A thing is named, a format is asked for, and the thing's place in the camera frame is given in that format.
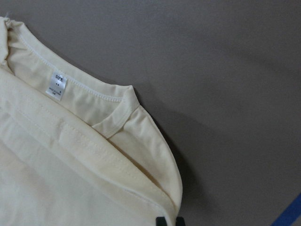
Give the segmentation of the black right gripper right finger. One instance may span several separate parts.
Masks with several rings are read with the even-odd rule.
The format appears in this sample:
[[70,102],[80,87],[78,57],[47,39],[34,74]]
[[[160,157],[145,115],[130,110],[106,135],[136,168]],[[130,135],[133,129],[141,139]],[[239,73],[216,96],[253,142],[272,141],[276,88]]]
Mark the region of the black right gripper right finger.
[[175,225],[176,225],[176,226],[186,226],[184,218],[178,216],[178,217],[176,218],[176,223],[175,223]]

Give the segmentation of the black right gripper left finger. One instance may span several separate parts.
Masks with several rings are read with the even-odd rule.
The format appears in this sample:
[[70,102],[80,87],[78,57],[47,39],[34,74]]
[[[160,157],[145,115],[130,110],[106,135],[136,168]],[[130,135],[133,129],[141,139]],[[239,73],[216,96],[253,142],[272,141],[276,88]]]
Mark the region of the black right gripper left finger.
[[167,226],[166,218],[163,216],[156,217],[156,226]]

